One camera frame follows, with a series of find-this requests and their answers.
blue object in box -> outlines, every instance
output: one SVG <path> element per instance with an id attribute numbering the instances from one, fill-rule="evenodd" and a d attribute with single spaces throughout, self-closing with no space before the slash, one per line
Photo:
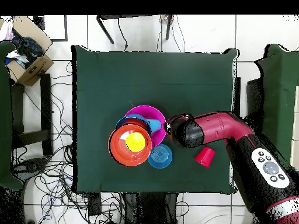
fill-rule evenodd
<path id="1" fill-rule="evenodd" d="M 7 65 L 9 62 L 11 62 L 13 58 L 5 58 L 4 64 Z"/>

green table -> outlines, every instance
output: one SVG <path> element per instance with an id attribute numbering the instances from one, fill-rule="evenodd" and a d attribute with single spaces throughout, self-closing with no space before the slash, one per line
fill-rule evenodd
<path id="1" fill-rule="evenodd" d="M 90 52 L 72 47 L 77 80 L 78 191 L 214 192 L 230 194 L 230 161 L 223 141 L 211 143 L 209 169 L 194 161 L 201 147 L 182 149 L 166 136 L 172 163 L 158 170 L 146 161 L 136 167 L 116 163 L 107 142 L 117 121 L 132 107 L 148 104 L 169 118 L 230 110 L 233 60 L 225 54 Z"/>
<path id="2" fill-rule="evenodd" d="M 15 46 L 8 41 L 0 42 L 0 187 L 19 190 L 23 188 L 21 181 L 11 175 L 12 157 L 12 104 L 9 74 L 4 59 Z"/>

white tile floor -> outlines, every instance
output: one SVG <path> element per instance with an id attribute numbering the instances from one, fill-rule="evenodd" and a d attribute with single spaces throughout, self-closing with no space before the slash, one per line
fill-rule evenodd
<path id="1" fill-rule="evenodd" d="M 186 52 L 222 53 L 228 48 L 237 48 L 240 51 L 238 58 L 238 76 L 241 77 L 241 116 L 247 114 L 246 109 L 246 83 L 249 80 L 260 77 L 254 60 L 263 57 L 264 49 L 269 43 L 279 43 L 289 50 L 299 47 L 299 20 L 295 16 L 287 15 L 179 15 L 179 24 L 182 29 Z M 120 26 L 128 42 L 127 51 L 150 51 L 156 52 L 157 41 L 160 32 L 159 16 L 134 17 L 120 20 Z M 82 45 L 92 51 L 122 51 L 125 42 L 120 34 L 117 20 L 105 20 L 104 25 L 108 29 L 114 44 L 110 44 L 104 32 L 96 21 L 96 16 L 67 16 L 68 41 L 54 42 L 47 51 L 47 55 L 54 60 L 54 65 L 48 73 L 52 78 L 61 75 L 69 75 L 66 67 L 71 59 L 71 45 Z M 180 34 L 177 18 L 173 23 L 174 35 L 178 46 L 183 49 L 183 37 Z M 179 49 L 174 41 L 173 33 L 169 40 L 165 40 L 166 24 L 163 25 L 163 52 L 177 53 Z M 161 39 L 158 51 L 161 50 Z M 72 77 L 52 79 L 52 85 L 57 82 L 71 83 Z M 28 95 L 40 107 L 39 82 L 33 87 L 26 87 Z M 63 119 L 72 125 L 72 89 L 68 85 L 55 85 L 53 94 L 64 103 Z M 61 103 L 53 100 L 62 108 Z M 24 96 L 24 124 L 25 131 L 40 130 L 40 112 L 35 108 L 28 97 Z M 58 108 L 53 105 L 53 123 L 57 130 L 61 130 L 59 123 Z M 71 144 L 72 139 L 68 135 L 62 135 L 64 145 Z M 54 141 L 54 149 L 62 145 L 60 139 Z M 41 144 L 36 143 L 28 146 L 25 159 L 42 157 Z M 62 152 L 55 155 L 53 160 L 61 160 Z M 46 190 L 41 181 L 37 185 Z M 27 219 L 36 222 L 42 216 L 40 201 L 44 193 L 41 192 L 31 179 L 25 192 L 25 213 Z M 109 198 L 110 194 L 103 194 L 103 199 Z M 180 194 L 178 201 L 186 201 L 190 206 L 184 216 L 179 216 L 179 224 L 252 224 L 252 215 L 246 210 L 239 193 L 234 195 L 221 194 Z M 177 206 L 177 215 L 186 213 L 187 206 Z M 65 211 L 64 206 L 53 208 L 52 216 L 59 218 Z M 117 214 L 113 219 L 119 221 Z M 45 220 L 43 224 L 56 224 L 54 217 Z M 60 224 L 87 224 L 77 209 L 70 209 L 65 214 L 65 222 Z"/>

blue bowl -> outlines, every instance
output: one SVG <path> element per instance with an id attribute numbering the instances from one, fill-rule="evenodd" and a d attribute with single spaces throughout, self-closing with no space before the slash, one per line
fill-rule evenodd
<path id="1" fill-rule="evenodd" d="M 148 158 L 148 162 L 150 163 L 150 165 L 156 169 L 166 168 L 167 166 L 169 166 L 171 161 L 171 149 L 164 144 L 159 144 L 157 147 L 155 147 Z"/>

green cloth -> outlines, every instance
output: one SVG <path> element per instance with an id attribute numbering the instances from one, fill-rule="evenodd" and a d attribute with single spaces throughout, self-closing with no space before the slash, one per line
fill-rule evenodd
<path id="1" fill-rule="evenodd" d="M 262 132 L 290 163 L 296 86 L 299 85 L 299 52 L 269 46 L 262 67 L 265 112 Z"/>
<path id="2" fill-rule="evenodd" d="M 15 46 L 9 41 L 0 42 L 0 186 L 11 190 L 23 188 L 21 181 L 11 175 L 12 157 L 12 105 L 9 74 L 4 64 L 5 57 Z"/>
<path id="3" fill-rule="evenodd" d="M 233 193 L 224 141 L 209 144 L 215 157 L 208 169 L 194 161 L 202 147 L 182 149 L 167 136 L 162 143 L 173 159 L 165 169 L 147 161 L 122 166 L 110 157 L 107 143 L 117 121 L 138 105 L 156 107 L 166 119 L 185 112 L 229 111 L 236 56 L 236 50 L 90 52 L 76 46 L 78 191 Z"/>

